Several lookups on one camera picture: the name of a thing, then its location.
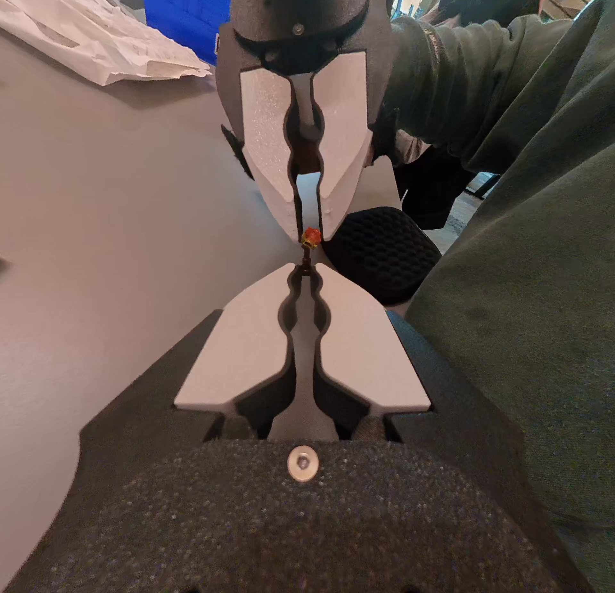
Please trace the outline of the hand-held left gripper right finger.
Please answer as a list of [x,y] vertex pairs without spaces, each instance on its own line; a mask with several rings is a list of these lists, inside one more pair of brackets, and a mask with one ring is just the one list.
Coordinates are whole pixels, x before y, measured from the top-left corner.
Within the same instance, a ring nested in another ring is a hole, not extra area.
[[431,400],[385,307],[325,264],[312,269],[313,395],[341,439],[363,421],[426,413]]

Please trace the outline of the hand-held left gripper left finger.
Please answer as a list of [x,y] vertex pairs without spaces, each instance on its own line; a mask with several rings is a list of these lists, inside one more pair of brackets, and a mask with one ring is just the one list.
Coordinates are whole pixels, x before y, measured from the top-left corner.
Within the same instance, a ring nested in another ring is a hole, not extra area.
[[221,311],[173,402],[180,410],[243,417],[259,438],[293,402],[298,266],[287,263]]

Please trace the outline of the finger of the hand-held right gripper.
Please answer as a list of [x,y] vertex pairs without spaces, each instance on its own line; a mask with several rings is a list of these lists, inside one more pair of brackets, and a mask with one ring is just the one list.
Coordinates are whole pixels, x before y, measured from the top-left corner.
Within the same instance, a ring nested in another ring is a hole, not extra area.
[[372,142],[365,52],[335,57],[314,75],[312,92],[324,126],[318,145],[320,230],[330,241],[348,213]]
[[286,134],[293,90],[288,78],[267,69],[240,73],[243,156],[263,200],[294,242],[302,225],[301,200],[290,175],[291,149]]

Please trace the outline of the person's right forearm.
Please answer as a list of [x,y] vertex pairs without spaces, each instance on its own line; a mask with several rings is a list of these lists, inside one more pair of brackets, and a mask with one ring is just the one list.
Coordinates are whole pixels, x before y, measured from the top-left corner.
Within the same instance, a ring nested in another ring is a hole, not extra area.
[[503,183],[614,182],[614,0],[568,22],[408,20],[394,35],[384,108],[411,136]]

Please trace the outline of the grey desk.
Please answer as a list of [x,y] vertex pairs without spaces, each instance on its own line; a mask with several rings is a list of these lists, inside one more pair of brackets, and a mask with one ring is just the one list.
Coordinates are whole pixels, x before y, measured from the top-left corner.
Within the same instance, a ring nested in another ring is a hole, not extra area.
[[229,148],[213,77],[89,83],[1,32],[1,588],[79,432],[213,310],[301,257]]

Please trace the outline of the dark cloth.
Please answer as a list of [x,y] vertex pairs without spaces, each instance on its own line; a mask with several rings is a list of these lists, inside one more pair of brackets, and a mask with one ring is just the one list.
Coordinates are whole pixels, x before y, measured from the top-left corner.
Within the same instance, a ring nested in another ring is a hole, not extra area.
[[444,228],[455,200],[477,174],[446,148],[429,146],[411,163],[394,167],[402,211],[422,230]]

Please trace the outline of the blue plastic bin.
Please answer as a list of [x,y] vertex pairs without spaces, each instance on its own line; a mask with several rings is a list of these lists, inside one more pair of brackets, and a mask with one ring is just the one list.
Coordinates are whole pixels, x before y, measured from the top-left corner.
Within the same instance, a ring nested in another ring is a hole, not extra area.
[[147,25],[217,63],[218,30],[229,21],[230,0],[143,0]]

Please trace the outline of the white crumpled paper bag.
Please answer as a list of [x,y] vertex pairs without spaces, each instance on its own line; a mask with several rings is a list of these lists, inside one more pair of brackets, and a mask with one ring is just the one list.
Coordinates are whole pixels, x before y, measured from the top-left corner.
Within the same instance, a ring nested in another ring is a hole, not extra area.
[[120,0],[1,0],[1,28],[99,86],[213,74]]

